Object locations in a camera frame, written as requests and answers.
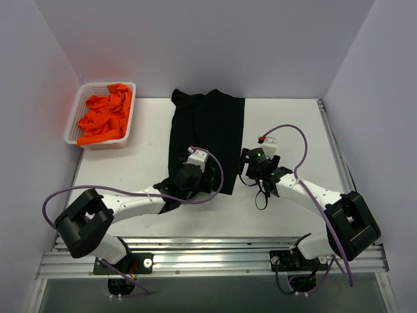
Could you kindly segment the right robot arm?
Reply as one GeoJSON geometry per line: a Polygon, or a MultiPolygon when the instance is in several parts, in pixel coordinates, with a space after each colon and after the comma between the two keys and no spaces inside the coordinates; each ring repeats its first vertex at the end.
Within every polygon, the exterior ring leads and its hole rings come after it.
{"type": "Polygon", "coordinates": [[[279,156],[267,158],[262,148],[243,148],[239,173],[247,165],[246,177],[255,181],[260,193],[291,200],[316,213],[326,230],[299,240],[289,253],[291,265],[306,268],[315,258],[337,255],[352,261],[381,237],[381,230],[365,199],[356,191],[335,192],[296,178],[289,168],[279,166],[279,156]]]}

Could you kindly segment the black t-shirt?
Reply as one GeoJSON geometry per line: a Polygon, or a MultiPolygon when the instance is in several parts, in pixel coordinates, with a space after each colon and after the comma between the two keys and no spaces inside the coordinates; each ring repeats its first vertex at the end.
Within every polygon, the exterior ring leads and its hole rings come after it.
{"type": "Polygon", "coordinates": [[[169,175],[186,161],[190,146],[204,148],[219,160],[224,174],[221,179],[216,161],[213,158],[207,160],[206,166],[216,169],[213,191],[231,195],[242,149],[245,99],[217,89],[205,95],[188,95],[176,89],[171,101],[175,113],[169,138],[169,175]]]}

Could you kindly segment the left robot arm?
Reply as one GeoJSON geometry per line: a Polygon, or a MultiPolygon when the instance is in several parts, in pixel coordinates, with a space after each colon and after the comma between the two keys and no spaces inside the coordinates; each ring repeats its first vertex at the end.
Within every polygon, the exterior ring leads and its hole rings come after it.
{"type": "Polygon", "coordinates": [[[136,257],[120,237],[108,233],[109,227],[137,216],[168,213],[200,193],[210,194],[217,172],[214,166],[189,159],[172,177],[141,190],[141,196],[101,195],[88,189],[56,218],[56,229],[73,258],[92,255],[116,273],[125,273],[136,257]]]}

